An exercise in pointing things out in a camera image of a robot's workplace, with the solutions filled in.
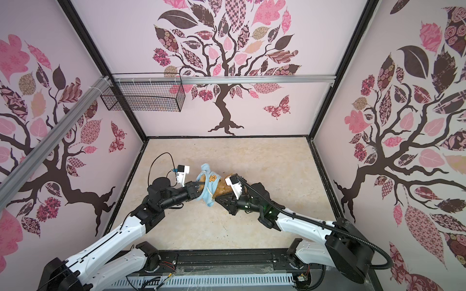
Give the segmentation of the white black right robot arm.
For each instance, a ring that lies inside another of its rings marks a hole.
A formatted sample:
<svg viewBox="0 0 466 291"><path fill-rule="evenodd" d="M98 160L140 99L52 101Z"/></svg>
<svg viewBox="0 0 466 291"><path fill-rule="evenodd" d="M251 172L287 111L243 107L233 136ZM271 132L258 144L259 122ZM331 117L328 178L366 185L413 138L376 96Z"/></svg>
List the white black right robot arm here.
<svg viewBox="0 0 466 291"><path fill-rule="evenodd" d="M336 268L352 282L362 284L370 270L374 249L346 219L318 220L302 216L270 199L260 183L237 183L225 190L216 190L214 199L229 214L238 211L257 212L258 221L268 229L298 235L291 246L290 259L302 264L320 264Z"/></svg>

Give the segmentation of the brown plush teddy bear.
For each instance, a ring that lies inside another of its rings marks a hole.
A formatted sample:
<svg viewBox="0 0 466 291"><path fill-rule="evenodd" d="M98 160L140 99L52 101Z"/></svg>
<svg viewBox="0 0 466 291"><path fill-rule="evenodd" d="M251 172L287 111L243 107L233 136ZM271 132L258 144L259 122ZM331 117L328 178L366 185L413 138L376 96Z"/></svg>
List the brown plush teddy bear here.
<svg viewBox="0 0 466 291"><path fill-rule="evenodd" d="M226 185L225 179L215 172L206 176L207 186L205 188L207 197L214 200L217 196L225 195L233 190Z"/></svg>

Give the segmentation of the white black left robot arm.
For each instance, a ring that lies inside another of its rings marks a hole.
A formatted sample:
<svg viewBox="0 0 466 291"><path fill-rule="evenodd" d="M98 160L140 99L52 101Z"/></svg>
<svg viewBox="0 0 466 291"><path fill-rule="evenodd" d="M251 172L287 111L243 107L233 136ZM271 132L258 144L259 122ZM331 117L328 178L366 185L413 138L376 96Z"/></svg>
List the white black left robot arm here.
<svg viewBox="0 0 466 291"><path fill-rule="evenodd" d="M148 242L137 244L122 257L118 254L150 232L165 217L166 209L200 195L199 182L187 182L176 189L166 177L155 179L142 203L114 230L68 259L54 258L47 263L38 290L98 291L133 272L156 271L161 263L160 252Z"/></svg>

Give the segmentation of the light blue teddy shirt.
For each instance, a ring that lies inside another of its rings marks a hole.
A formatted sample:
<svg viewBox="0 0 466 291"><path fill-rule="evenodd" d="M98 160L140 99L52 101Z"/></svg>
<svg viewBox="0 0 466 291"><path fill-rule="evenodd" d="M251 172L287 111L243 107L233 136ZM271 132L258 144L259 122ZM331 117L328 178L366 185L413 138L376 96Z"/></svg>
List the light blue teddy shirt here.
<svg viewBox="0 0 466 291"><path fill-rule="evenodd" d="M200 196L197 198L197 201L204 201L208 207L214 205L214 194L218 188L218 184L221 181L222 177L217 173L213 172L209 164L203 164L201 166L201 172L197 176L196 182L200 182L204 178L203 190L201 191Z"/></svg>

